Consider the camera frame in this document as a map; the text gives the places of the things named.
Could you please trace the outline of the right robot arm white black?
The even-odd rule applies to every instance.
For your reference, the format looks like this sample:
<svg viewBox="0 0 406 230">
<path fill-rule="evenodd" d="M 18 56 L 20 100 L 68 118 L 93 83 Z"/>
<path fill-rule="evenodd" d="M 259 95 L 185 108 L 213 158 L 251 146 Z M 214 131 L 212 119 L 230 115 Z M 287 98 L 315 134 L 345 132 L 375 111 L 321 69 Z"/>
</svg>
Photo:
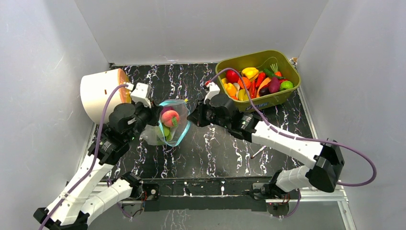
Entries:
<svg viewBox="0 0 406 230">
<path fill-rule="evenodd" d="M 199 101 L 187 119 L 198 127 L 210 124 L 223 127 L 237 139 L 270 147 L 303 164 L 288 171 L 278 170 L 268 184 L 253 188 L 252 196 L 256 199 L 283 198 L 290 191 L 304 187 L 326 193 L 336 188 L 344 160 L 339 147 L 332 143 L 304 140 L 269 126 L 259 114 L 239 111 L 225 94 Z"/>
</svg>

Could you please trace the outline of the pink toy peach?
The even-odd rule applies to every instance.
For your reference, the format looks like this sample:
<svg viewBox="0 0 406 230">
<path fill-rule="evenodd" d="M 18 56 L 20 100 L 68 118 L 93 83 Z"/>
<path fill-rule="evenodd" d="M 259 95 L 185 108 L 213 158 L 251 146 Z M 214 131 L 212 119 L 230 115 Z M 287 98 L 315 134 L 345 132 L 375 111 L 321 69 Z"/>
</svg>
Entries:
<svg viewBox="0 0 406 230">
<path fill-rule="evenodd" d="M 161 115 L 160 121 L 166 127 L 177 127 L 180 121 L 180 116 L 175 110 L 167 111 Z"/>
</svg>

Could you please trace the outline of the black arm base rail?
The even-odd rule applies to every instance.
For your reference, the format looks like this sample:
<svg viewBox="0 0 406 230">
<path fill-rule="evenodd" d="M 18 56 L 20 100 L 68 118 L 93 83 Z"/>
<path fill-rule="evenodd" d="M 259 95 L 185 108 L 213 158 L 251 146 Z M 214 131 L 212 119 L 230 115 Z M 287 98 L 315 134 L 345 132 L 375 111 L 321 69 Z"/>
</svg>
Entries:
<svg viewBox="0 0 406 230">
<path fill-rule="evenodd" d="M 271 177 L 148 178 L 146 211 L 250 209 L 287 214 L 289 202 L 298 192 L 272 195 L 267 189 Z"/>
</svg>

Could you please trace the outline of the green toy leaf vegetable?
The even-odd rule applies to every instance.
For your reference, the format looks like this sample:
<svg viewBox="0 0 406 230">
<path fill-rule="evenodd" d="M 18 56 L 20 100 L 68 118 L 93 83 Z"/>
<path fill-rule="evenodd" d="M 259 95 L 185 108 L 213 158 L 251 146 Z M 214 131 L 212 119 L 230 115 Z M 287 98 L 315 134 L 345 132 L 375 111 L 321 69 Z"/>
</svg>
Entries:
<svg viewBox="0 0 406 230">
<path fill-rule="evenodd" d="M 171 129 L 164 125 L 162 126 L 162 130 L 159 126 L 157 126 L 155 129 L 155 132 L 157 135 L 157 144 L 158 145 L 165 145 L 167 142 L 169 142 L 173 139 L 172 134 L 171 134 Z"/>
</svg>

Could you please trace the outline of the clear zip top bag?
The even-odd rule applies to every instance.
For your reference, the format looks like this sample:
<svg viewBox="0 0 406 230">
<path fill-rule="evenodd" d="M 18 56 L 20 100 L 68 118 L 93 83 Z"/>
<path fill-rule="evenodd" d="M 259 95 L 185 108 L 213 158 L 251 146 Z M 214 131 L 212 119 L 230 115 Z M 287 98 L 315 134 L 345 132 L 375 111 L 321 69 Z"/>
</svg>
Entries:
<svg viewBox="0 0 406 230">
<path fill-rule="evenodd" d="M 160 103 L 163 109 L 158 114 L 158 125 L 148 125 L 141 133 L 141 138 L 153 146 L 178 146 L 191 125 L 187 120 L 190 114 L 187 102 L 187 99 L 169 99 Z"/>
</svg>

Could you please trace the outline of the purple toy onion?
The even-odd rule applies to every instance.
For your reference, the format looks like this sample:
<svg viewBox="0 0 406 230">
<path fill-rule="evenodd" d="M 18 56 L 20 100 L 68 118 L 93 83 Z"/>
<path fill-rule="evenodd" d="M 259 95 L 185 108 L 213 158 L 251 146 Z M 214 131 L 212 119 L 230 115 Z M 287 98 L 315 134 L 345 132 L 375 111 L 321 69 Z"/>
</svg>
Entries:
<svg viewBox="0 0 406 230">
<path fill-rule="evenodd" d="M 163 107 L 161 114 L 164 114 L 165 112 L 172 111 L 172 110 L 174 110 L 174 108 L 172 106 Z"/>
</svg>

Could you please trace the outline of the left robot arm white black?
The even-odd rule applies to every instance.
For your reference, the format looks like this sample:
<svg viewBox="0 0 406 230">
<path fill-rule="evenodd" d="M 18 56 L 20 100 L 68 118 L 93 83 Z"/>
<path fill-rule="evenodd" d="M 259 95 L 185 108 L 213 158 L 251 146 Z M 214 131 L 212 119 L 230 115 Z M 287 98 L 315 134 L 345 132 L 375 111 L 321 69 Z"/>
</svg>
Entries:
<svg viewBox="0 0 406 230">
<path fill-rule="evenodd" d="M 129 151 L 130 143 L 147 125 L 157 125 L 161 106 L 145 107 L 141 102 L 122 103 L 110 114 L 110 122 L 100 125 L 79 170 L 60 195 L 47 207 L 38 208 L 34 218 L 50 230 L 86 230 L 103 212 L 118 202 L 139 199 L 143 181 L 131 172 L 93 195 L 99 181 Z"/>
</svg>

